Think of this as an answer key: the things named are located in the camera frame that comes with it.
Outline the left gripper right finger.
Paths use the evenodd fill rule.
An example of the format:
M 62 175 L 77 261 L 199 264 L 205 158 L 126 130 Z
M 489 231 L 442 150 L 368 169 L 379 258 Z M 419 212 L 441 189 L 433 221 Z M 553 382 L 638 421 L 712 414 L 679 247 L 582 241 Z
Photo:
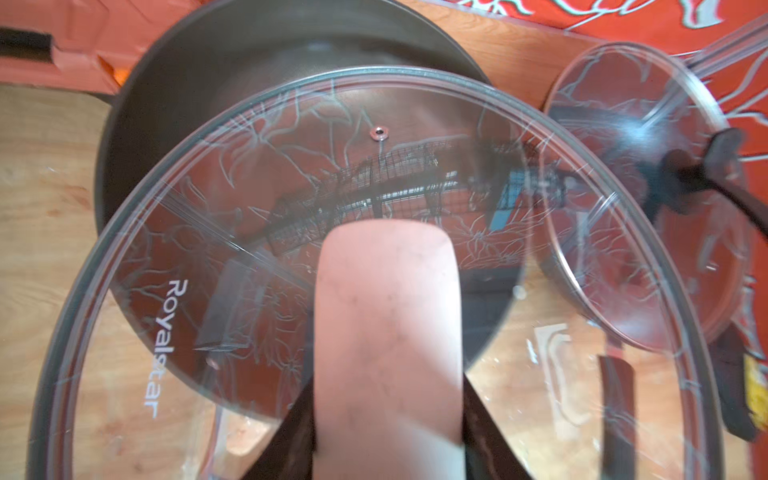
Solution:
M 467 377 L 463 378 L 462 422 L 467 479 L 532 479 Z

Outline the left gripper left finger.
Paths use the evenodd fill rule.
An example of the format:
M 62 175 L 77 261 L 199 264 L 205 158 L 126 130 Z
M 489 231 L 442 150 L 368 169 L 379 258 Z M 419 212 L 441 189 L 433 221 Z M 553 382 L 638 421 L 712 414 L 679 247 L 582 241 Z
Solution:
M 311 378 L 242 479 L 311 479 L 314 451 L 314 379 Z

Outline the glass lid with white handle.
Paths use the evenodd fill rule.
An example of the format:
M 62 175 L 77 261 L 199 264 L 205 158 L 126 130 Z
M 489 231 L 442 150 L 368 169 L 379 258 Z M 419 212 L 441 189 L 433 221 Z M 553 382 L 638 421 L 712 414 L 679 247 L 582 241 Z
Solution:
M 524 146 L 534 215 L 522 279 L 473 364 L 439 236 L 362 227 L 330 242 L 311 479 L 467 479 L 464 377 L 532 479 L 724 477 L 711 362 L 667 249 L 608 167 L 543 116 L 553 132 Z M 79 420 L 58 399 L 81 380 L 88 331 L 72 294 L 98 241 L 47 353 L 27 477 L 242 479 L 285 418 L 224 410 L 145 428 L 119 413 Z

